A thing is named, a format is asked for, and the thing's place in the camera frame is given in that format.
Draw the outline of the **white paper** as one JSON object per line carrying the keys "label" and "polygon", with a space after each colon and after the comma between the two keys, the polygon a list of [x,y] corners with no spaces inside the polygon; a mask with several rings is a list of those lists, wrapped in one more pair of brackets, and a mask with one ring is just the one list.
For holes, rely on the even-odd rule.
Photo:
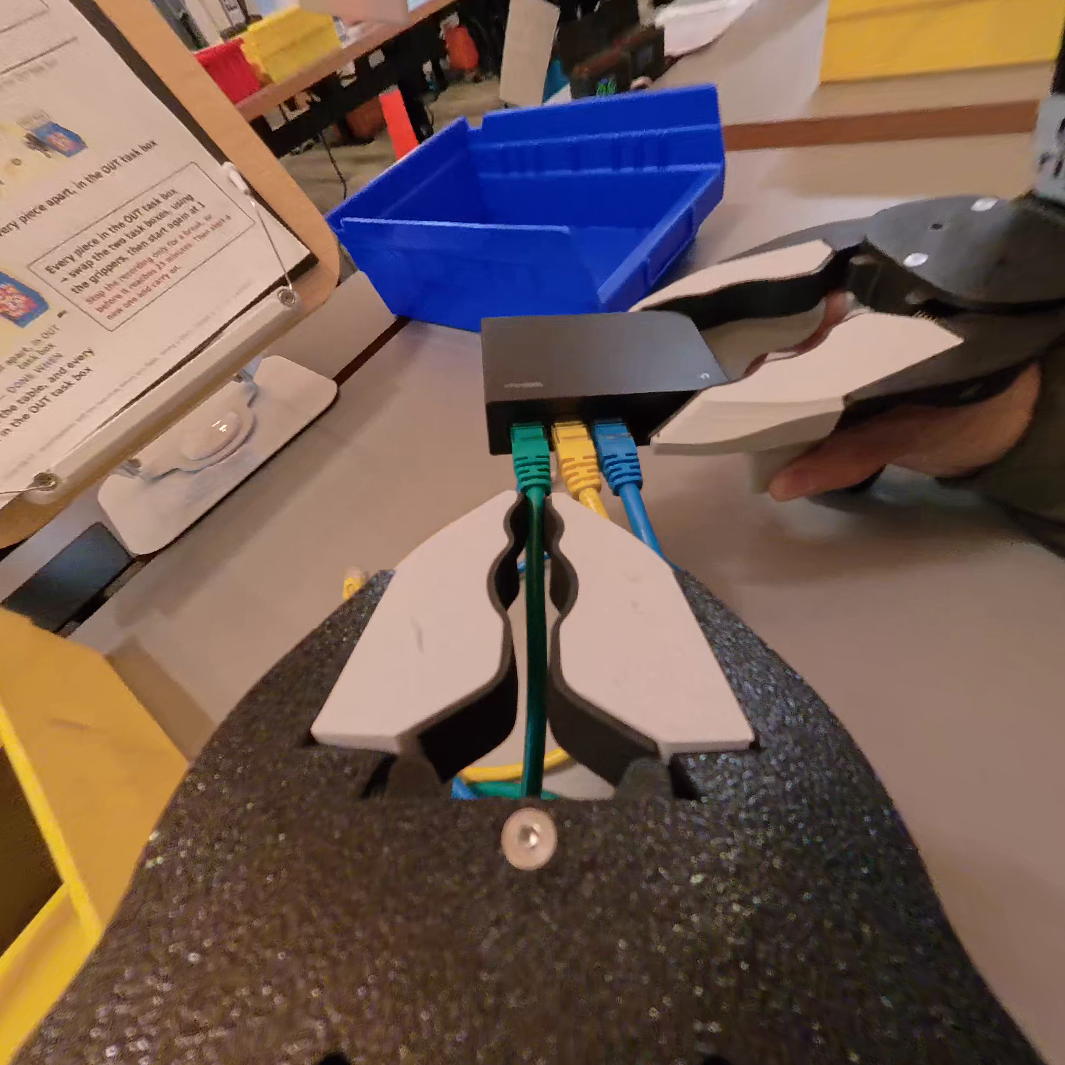
{"label": "white paper", "polygon": [[755,1],[672,1],[655,9],[654,23],[663,34],[669,59],[685,58],[712,45]]}

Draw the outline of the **person's right hand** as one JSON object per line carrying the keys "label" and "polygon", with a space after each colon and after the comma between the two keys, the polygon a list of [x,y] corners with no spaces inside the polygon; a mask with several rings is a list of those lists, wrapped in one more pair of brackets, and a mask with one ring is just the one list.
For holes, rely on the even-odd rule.
{"label": "person's right hand", "polygon": [[770,479],[772,499],[851,488],[896,465],[934,478],[965,477],[1005,457],[1031,425],[1042,370],[1027,366],[1001,393],[961,407],[900,406],[837,429]]}

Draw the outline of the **printed instruction sheet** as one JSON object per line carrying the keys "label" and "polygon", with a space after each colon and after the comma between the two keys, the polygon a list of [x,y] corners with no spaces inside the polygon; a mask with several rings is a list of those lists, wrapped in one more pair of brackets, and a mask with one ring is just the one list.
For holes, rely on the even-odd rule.
{"label": "printed instruction sheet", "polygon": [[2,508],[316,264],[95,2],[2,2]]}

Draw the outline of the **black network switch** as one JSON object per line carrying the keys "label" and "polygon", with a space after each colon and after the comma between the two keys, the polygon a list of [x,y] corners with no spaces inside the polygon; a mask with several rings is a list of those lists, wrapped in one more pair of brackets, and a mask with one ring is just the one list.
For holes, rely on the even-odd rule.
{"label": "black network switch", "polygon": [[507,455],[517,424],[620,420],[638,446],[693,397],[730,383],[694,324],[674,312],[487,317],[486,438]]}

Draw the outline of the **grey panel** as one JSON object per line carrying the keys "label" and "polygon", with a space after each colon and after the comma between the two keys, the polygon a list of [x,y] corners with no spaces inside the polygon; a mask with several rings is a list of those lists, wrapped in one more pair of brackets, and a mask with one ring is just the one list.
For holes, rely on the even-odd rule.
{"label": "grey panel", "polygon": [[534,108],[543,99],[559,9],[548,1],[510,1],[499,66],[499,101]]}

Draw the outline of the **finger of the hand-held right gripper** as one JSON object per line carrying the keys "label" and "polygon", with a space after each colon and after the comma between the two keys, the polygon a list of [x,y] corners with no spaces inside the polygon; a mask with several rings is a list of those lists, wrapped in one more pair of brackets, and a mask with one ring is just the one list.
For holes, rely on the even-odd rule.
{"label": "finger of the hand-held right gripper", "polygon": [[706,267],[630,309],[630,363],[656,379],[742,379],[812,353],[841,324],[841,268],[826,240]]}
{"label": "finger of the hand-held right gripper", "polygon": [[783,466],[832,433],[849,406],[923,388],[934,360],[962,342],[925,317],[856,313],[810,351],[700,392],[652,436],[651,448],[747,455],[752,489],[765,493]]}

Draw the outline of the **orange cone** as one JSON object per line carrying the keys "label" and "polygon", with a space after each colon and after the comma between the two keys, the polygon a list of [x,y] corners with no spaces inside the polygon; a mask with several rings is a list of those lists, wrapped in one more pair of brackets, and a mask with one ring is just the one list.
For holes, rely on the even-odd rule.
{"label": "orange cone", "polygon": [[399,87],[392,87],[378,97],[381,113],[391,140],[396,160],[417,149],[417,130],[412,124],[410,114]]}

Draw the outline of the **yellow box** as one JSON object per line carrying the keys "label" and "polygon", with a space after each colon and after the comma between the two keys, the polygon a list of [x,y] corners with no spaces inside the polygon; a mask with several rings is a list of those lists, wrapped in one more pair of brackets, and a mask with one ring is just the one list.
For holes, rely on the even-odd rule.
{"label": "yellow box", "polygon": [[2,610],[2,1063],[101,939],[186,766],[98,652]]}
{"label": "yellow box", "polygon": [[1051,63],[1062,1],[831,1],[822,84]]}

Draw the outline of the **stack of red bins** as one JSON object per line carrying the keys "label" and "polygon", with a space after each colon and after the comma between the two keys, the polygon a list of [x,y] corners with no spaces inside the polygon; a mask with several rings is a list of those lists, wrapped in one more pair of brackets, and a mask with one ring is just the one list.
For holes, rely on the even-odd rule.
{"label": "stack of red bins", "polygon": [[272,84],[271,76],[249,58],[243,36],[199,49],[194,58],[234,104]]}

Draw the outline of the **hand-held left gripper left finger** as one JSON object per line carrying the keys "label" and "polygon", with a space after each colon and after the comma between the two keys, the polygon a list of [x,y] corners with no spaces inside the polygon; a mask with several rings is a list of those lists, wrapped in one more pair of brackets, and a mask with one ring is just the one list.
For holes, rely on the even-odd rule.
{"label": "hand-held left gripper left finger", "polygon": [[453,779],[517,720],[508,609],[522,499],[508,489],[396,566],[311,726],[318,744],[420,758]]}

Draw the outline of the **black flat box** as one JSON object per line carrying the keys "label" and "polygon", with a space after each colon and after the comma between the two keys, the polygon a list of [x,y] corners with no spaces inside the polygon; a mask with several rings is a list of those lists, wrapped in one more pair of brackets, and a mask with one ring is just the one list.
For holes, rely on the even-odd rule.
{"label": "black flat box", "polygon": [[66,636],[106,599],[135,557],[101,522],[96,522],[58,552],[2,600],[2,608],[40,630]]}

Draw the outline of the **blue plastic bin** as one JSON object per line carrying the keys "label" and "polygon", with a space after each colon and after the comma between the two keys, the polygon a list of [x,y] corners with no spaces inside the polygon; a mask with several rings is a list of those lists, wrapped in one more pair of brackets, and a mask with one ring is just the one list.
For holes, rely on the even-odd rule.
{"label": "blue plastic bin", "polygon": [[459,118],[326,215],[396,316],[624,312],[697,239],[726,181],[712,83]]}

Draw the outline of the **black device with green display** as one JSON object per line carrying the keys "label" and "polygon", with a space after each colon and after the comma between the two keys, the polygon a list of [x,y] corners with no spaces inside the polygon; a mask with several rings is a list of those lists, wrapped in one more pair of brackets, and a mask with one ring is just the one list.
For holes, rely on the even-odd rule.
{"label": "black device with green display", "polygon": [[576,62],[569,72],[570,95],[585,99],[646,88],[666,68],[663,28],[642,26]]}

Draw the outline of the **wooden table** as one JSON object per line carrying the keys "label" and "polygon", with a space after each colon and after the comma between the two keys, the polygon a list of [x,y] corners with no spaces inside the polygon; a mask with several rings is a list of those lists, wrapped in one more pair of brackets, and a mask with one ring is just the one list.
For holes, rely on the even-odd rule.
{"label": "wooden table", "polygon": [[422,102],[424,67],[440,65],[441,27],[458,7],[457,1],[423,2],[402,24],[364,23],[339,53],[263,87],[236,109],[279,160],[306,143],[318,143],[330,126],[347,126],[349,113],[399,87],[419,141],[427,140],[432,124]]}

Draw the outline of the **stack of yellow bins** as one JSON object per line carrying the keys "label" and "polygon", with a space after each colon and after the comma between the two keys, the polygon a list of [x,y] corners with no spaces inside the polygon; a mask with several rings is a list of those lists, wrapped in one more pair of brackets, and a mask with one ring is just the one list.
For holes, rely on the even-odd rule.
{"label": "stack of yellow bins", "polygon": [[264,84],[278,84],[343,49],[332,16],[286,7],[248,24],[236,40]]}

